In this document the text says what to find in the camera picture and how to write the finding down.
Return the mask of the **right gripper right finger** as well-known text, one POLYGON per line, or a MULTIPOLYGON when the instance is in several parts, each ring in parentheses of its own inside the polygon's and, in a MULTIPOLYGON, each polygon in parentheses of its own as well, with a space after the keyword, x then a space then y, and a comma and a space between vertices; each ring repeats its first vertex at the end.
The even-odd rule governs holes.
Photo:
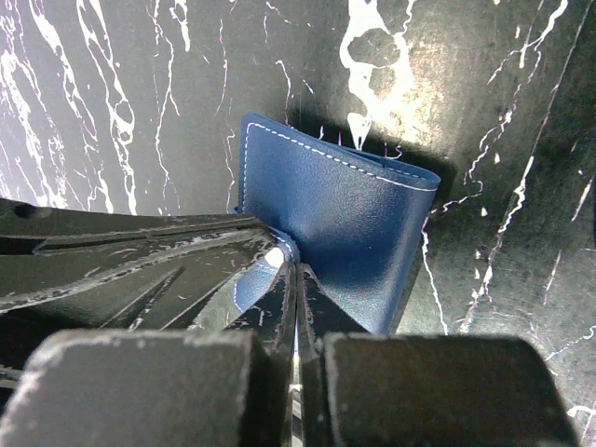
POLYGON ((549 369, 525 340, 379 335, 296 273, 306 446, 575 446, 549 369))

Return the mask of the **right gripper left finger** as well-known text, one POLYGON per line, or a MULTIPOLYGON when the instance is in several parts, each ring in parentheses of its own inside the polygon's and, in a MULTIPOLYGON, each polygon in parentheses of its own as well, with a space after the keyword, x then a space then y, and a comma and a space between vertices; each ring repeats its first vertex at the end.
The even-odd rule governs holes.
POLYGON ((29 357, 5 446, 288 446, 296 268, 219 332, 68 330, 29 357))

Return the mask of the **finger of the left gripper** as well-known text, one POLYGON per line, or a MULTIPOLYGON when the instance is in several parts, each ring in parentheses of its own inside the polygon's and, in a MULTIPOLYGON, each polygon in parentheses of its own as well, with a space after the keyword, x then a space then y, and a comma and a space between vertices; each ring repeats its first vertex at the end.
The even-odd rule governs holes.
POLYGON ((65 243, 1 258, 1 315, 60 328, 164 329, 191 322, 209 294, 285 254, 263 228, 65 243))
POLYGON ((134 216, 61 210, 6 198, 1 200, 3 254, 37 254, 153 237, 185 237, 237 230, 269 233, 266 225, 253 216, 134 216))

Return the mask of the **blue leather card holder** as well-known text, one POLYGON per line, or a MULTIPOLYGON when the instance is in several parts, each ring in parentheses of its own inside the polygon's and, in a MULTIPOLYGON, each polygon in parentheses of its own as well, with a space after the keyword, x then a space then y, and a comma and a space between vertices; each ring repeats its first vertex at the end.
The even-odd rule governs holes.
POLYGON ((439 186, 430 170, 242 118, 238 212, 277 231, 369 332, 393 325, 439 186))

